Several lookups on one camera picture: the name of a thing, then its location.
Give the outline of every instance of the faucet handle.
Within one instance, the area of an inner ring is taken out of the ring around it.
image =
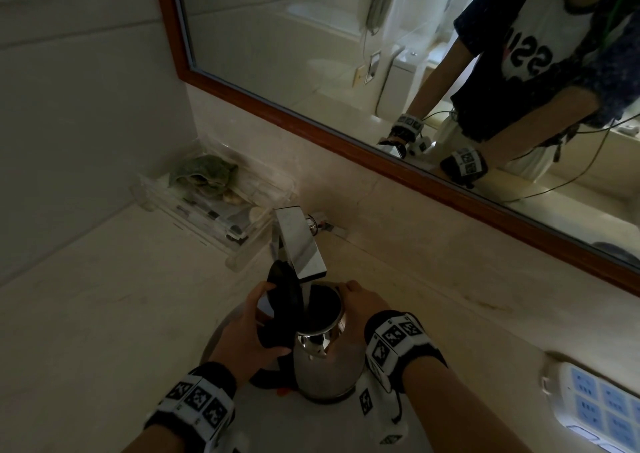
[[[309,214],[307,217],[307,224],[309,226],[309,230],[314,236],[318,235],[318,232],[320,231],[327,231],[332,234],[336,234],[338,237],[347,239],[347,229],[336,227],[332,223],[329,223],[324,212]]]

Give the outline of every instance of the left hand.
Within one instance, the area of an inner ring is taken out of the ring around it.
[[[236,378],[238,389],[261,368],[291,353],[286,347],[265,349],[258,339],[256,311],[258,300],[275,285],[262,281],[246,297],[243,314],[227,325],[209,361],[219,362]]]

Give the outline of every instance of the backsplash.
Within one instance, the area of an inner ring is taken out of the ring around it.
[[[546,351],[640,391],[640,300],[462,213],[188,86],[196,129],[294,178],[305,211]]]

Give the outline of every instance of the wrist strap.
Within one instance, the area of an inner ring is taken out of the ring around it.
[[[424,123],[420,119],[410,114],[403,114],[391,128],[391,135],[402,141],[413,143],[423,129]]]
[[[472,147],[454,151],[450,157],[440,163],[440,168],[453,183],[469,189],[473,188],[473,182],[489,172],[482,154]]]
[[[387,392],[404,392],[404,369],[418,357],[434,357],[447,366],[411,313],[387,310],[375,314],[365,326],[365,340],[367,366]]]
[[[184,441],[186,453],[202,453],[234,419],[236,379],[222,364],[205,363],[164,396],[145,429],[159,424]]]

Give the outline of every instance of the right hand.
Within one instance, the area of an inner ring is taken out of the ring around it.
[[[353,340],[366,345],[364,327],[367,322],[376,313],[390,310],[391,307],[379,294],[364,289],[358,281],[340,283],[339,288],[347,314],[345,333]]]

